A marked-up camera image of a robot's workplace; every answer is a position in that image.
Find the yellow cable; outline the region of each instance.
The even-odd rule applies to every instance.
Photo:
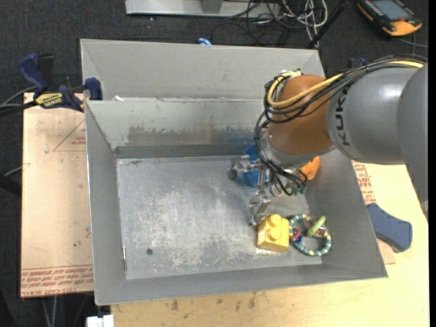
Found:
[[[335,75],[335,76],[333,76],[333,77],[331,77],[331,78],[329,78],[329,79],[327,79],[319,84],[316,84],[315,86],[312,86],[310,89],[307,89],[303,92],[300,92],[298,95],[296,95],[292,98],[289,98],[289,99],[286,99],[286,100],[280,101],[280,102],[274,102],[272,96],[273,96],[273,93],[274,93],[276,87],[279,85],[279,79],[277,79],[271,85],[271,87],[268,91],[268,95],[266,97],[266,100],[268,101],[269,105],[274,106],[278,109],[282,109],[286,106],[292,105],[293,103],[297,102],[299,99],[307,96],[308,94],[310,94],[312,92],[320,91],[320,90],[326,88],[329,84],[331,84],[332,82],[334,82],[337,78],[339,78],[341,76],[342,76],[342,74],[337,74],[337,75]]]
[[[423,64],[418,63],[418,62],[413,62],[413,61],[391,61],[391,62],[387,62],[390,64],[403,64],[403,65],[408,65],[410,67],[415,67],[420,69]],[[307,89],[303,92],[300,92],[299,94],[293,96],[292,98],[286,99],[284,101],[280,101],[280,102],[275,102],[273,101],[273,94],[275,92],[275,89],[277,88],[277,86],[279,86],[279,83],[283,80],[283,78],[288,77],[288,76],[295,76],[296,72],[286,72],[281,74],[271,85],[271,87],[269,88],[268,91],[268,95],[266,96],[266,100],[268,102],[268,104],[270,106],[274,106],[277,109],[282,109],[284,107],[287,106],[291,106],[292,104],[294,104],[295,102],[297,102],[298,100],[300,100],[303,97],[306,97],[308,94],[315,92],[315,91],[321,91],[322,89],[325,89],[329,84],[331,84],[332,82],[334,82],[335,80],[337,80],[338,78],[340,78],[343,73],[341,74],[337,74],[323,82],[320,82],[319,84],[316,84],[315,86],[312,86],[310,89]]]

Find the yellow toy block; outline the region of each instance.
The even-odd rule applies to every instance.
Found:
[[[258,247],[286,252],[289,249],[289,220],[276,213],[265,216],[258,227]]]

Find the blue clamp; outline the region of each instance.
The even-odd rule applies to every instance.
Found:
[[[49,91],[49,84],[43,73],[37,66],[36,54],[31,53],[18,63],[18,70],[21,75],[36,86],[33,94],[33,101],[45,109],[68,108],[83,111],[83,101],[74,95],[74,91],[62,84],[57,91]],[[85,99],[102,100],[103,93],[99,81],[96,78],[88,78],[84,85],[74,90],[87,90],[89,96]]]

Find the cardboard sheet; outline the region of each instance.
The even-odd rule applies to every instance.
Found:
[[[24,111],[23,298],[93,291],[84,115]]]

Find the clamp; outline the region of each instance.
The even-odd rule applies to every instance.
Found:
[[[33,94],[35,105],[40,105],[44,109],[68,108],[83,112],[84,100],[103,99],[102,88],[96,78],[88,78],[83,85],[73,89],[62,84],[57,91],[49,91],[51,75],[49,74],[48,80],[44,77],[43,71],[37,65],[37,60],[46,66],[44,73],[48,74],[52,67],[52,56],[44,55],[37,59],[36,54],[31,53],[18,63],[21,75],[35,85],[35,93]],[[75,91],[84,91],[83,101],[74,95]]]

